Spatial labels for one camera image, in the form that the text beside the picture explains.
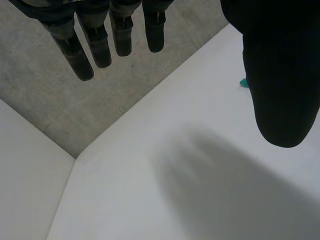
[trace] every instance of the white surface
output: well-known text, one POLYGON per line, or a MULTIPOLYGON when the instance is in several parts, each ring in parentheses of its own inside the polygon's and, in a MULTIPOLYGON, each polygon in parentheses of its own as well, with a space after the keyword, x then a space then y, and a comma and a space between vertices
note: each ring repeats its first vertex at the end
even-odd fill
POLYGON ((227 26, 77 159, 48 240, 320 239, 320 125, 263 139, 227 26))
POLYGON ((45 240, 74 159, 0 100, 0 239, 45 240))

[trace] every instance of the gray floor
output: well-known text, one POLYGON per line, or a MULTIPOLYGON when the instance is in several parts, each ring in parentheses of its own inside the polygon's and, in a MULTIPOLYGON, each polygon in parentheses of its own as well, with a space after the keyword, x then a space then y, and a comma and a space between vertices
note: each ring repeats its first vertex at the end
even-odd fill
MULTIPOLYGON (((132 54, 94 66, 85 37, 76 32, 95 72, 82 82, 51 36, 8 1, 0 2, 0 98, 73 157, 227 25, 219 0, 175 0, 166 12, 165 48, 149 52, 141 7, 133 14, 132 54)), ((110 31, 109 17, 106 20, 110 31)))

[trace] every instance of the green object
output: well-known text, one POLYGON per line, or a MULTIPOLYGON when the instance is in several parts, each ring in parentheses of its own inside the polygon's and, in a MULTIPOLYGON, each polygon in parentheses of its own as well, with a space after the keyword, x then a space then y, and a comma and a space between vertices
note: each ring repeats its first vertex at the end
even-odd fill
POLYGON ((246 79, 246 78, 244 78, 244 79, 242 79, 242 80, 240 81, 240 85, 241 85, 242 87, 244 87, 244 88, 249 88, 249 85, 248 85, 248 83, 247 83, 247 79, 246 79))

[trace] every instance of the teal object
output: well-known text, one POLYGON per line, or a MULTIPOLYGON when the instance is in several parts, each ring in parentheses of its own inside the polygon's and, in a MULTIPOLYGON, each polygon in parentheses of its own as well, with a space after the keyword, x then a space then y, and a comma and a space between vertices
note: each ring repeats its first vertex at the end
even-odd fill
POLYGON ((247 83, 247 79, 246 78, 244 78, 244 79, 242 79, 241 81, 240 81, 240 85, 242 86, 242 87, 244 87, 244 88, 249 88, 249 85, 248 85, 248 83, 247 83))

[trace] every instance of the white wall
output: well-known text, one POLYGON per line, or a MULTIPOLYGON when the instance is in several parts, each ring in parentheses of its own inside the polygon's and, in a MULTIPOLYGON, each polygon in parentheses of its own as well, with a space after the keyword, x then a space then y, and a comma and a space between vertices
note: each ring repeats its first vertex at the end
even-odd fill
POLYGON ((45 240, 74 159, 0 100, 0 239, 45 240))
POLYGON ((227 26, 77 159, 48 240, 320 239, 320 123, 260 134, 227 26))

